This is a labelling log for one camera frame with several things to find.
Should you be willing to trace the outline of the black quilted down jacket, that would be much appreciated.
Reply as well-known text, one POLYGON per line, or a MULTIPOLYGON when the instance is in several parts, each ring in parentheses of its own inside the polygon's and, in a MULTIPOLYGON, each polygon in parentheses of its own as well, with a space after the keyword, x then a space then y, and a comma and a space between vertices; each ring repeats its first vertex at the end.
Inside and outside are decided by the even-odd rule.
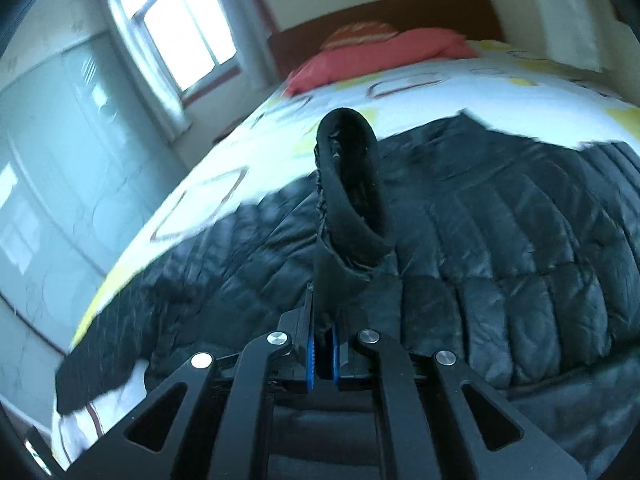
POLYGON ((108 303, 55 376, 67 416, 145 361, 226 356, 293 309, 317 248, 368 279, 354 303, 416 354, 447 347, 580 463, 612 465, 639 422, 639 156, 561 148, 465 114, 378 143, 343 108, 318 174, 170 248, 108 303))

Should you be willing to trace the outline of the patterned white bed sheet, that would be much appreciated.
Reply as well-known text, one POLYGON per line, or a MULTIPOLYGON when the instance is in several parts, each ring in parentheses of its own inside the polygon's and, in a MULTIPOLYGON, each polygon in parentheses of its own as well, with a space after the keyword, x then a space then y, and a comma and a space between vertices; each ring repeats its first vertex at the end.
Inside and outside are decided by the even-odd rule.
MULTIPOLYGON (((73 350, 108 303, 150 263, 243 204, 260 202, 316 174, 314 144, 322 117, 358 110, 378 142, 465 114, 488 130, 561 148, 623 142, 639 156, 639 111, 572 70, 508 44, 474 44, 478 58, 428 61, 329 84, 298 96, 277 92, 213 148, 167 196, 122 253, 82 319, 73 350)), ((67 416, 54 408, 54 457, 70 466, 151 390, 148 363, 126 384, 67 416)))

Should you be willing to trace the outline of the red pillow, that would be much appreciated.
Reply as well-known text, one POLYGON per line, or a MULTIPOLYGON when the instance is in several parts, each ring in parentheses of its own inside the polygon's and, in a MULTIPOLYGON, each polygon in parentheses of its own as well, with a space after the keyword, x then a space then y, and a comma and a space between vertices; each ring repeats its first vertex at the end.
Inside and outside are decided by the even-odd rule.
POLYGON ((415 28, 385 41, 325 50, 288 76, 284 93, 297 96, 343 80, 431 60, 468 60, 480 55, 465 36, 446 28, 415 28))

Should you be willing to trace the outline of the patterned orange cushion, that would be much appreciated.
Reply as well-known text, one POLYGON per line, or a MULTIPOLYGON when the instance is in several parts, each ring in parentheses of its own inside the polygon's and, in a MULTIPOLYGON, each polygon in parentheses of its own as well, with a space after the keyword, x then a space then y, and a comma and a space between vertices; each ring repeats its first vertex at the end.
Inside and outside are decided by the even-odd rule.
POLYGON ((360 44, 375 44, 386 41, 398 35, 398 30, 390 24, 380 21, 356 22, 335 29, 324 40, 320 50, 335 50, 339 48, 355 47, 360 44))

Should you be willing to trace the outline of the dark wooden headboard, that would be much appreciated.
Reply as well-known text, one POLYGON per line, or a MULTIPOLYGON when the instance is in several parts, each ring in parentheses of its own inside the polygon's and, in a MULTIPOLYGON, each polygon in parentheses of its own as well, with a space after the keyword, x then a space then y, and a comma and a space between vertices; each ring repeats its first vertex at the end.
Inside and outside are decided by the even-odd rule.
POLYGON ((506 39, 491 0, 378 0, 313 18, 268 38, 274 66, 281 79, 320 51, 338 28, 379 21, 398 32, 420 27, 453 29, 469 40, 506 39))

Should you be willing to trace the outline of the window with brown frame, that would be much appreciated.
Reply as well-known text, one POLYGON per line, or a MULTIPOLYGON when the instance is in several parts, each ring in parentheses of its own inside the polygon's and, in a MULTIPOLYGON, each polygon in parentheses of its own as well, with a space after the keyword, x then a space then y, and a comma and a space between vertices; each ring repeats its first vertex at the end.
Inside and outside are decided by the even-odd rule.
POLYGON ((160 72, 188 104, 240 72, 220 0, 119 0, 160 72))

